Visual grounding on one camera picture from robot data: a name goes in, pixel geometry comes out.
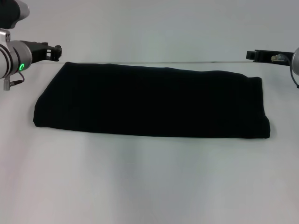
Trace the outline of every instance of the black cloth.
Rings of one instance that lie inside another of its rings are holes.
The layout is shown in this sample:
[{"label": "black cloth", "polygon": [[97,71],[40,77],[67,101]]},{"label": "black cloth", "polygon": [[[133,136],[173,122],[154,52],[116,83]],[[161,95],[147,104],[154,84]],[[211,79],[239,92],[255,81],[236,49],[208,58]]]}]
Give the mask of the black cloth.
[{"label": "black cloth", "polygon": [[37,127],[142,136],[269,138],[262,80],[225,71],[66,63]]}]

